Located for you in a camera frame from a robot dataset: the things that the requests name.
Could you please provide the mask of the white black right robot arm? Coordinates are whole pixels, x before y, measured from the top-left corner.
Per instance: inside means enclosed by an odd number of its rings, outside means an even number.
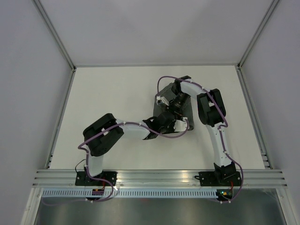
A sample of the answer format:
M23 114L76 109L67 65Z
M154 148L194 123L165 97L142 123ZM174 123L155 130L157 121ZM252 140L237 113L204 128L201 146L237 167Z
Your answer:
M228 122L225 118L225 105L219 89L206 89L195 83L191 77L184 76L175 78L172 84L172 91L176 98L169 103L169 109L177 112L186 97L194 98L197 101L198 117L206 126L213 151L214 171L200 172L199 177L202 186L241 186L243 174L238 172L236 167L240 165L230 156L230 151L225 138L225 129Z

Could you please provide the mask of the grey cloth napkin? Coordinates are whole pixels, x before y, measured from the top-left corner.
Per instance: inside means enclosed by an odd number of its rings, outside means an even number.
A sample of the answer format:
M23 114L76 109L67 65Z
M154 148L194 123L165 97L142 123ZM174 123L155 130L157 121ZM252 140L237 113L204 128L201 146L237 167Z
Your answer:
M174 83L170 83L168 84L166 87L164 87L159 93L159 96L163 96L165 97L169 102L171 100L173 100L178 93L182 93L179 90L179 84L174 82ZM162 112L166 112L165 110L166 106L160 107L158 106L156 103L154 104L154 109L153 109L153 116L158 116L159 114L161 114ZM183 117L187 117L188 118L188 122L189 122L189 131L194 129L194 118L193 118L193 111L192 111L192 105L191 105L191 97L189 95L187 95L187 100L183 106Z

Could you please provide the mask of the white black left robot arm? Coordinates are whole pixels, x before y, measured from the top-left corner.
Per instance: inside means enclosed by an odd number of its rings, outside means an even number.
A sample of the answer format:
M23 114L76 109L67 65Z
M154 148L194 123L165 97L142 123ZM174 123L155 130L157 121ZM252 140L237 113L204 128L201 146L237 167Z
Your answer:
M103 158L116 142L121 138L151 140L159 134L175 133L176 117L170 112L163 112L150 117L136 125L116 119L107 113L83 131L84 141L88 150L88 172L86 180L93 186L102 181Z

